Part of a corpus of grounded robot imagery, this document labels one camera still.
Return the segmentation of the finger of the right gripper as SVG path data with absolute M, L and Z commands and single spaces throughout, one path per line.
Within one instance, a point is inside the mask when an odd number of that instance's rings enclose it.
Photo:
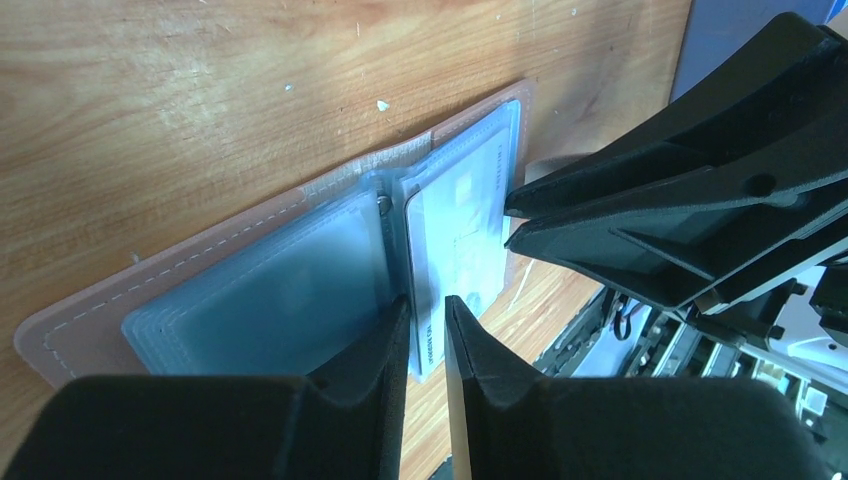
M 542 215 L 507 242 L 651 306 L 722 310 L 847 247 L 847 183 L 764 198 L 660 183 Z
M 771 146 L 799 144 L 816 160 L 824 139 L 847 124 L 847 40 L 826 25 L 785 12 L 663 110 L 608 146 L 576 160 L 552 160 L 550 172 L 510 193 L 508 215 L 535 219 L 703 168 L 719 169 Z

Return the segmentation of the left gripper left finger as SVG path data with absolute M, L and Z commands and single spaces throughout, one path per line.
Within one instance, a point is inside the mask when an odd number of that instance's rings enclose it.
M 411 307 L 304 376 L 89 376 L 45 405 L 8 479 L 395 479 Z

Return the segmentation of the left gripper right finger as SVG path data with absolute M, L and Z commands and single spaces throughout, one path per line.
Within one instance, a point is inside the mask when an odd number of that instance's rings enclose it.
M 757 380 L 560 378 L 445 301 L 457 479 L 825 479 L 788 400 Z

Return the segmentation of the white printed credit card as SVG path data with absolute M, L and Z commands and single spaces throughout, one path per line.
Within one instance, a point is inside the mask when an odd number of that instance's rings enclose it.
M 504 287 L 509 222 L 501 209 L 513 171 L 512 134 L 488 132 L 448 159 L 406 205 L 419 382 L 444 359 L 446 297 L 481 314 Z

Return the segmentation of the blue plastic box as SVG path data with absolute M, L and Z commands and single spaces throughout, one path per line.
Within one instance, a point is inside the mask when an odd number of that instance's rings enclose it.
M 821 25 L 846 9 L 845 0 L 692 1 L 669 100 L 683 96 L 778 14 L 793 12 Z

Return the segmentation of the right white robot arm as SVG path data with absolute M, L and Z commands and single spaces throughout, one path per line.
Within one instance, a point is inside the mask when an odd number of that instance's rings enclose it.
M 515 190 L 517 254 L 847 387 L 847 41 L 786 12 L 659 113 Z

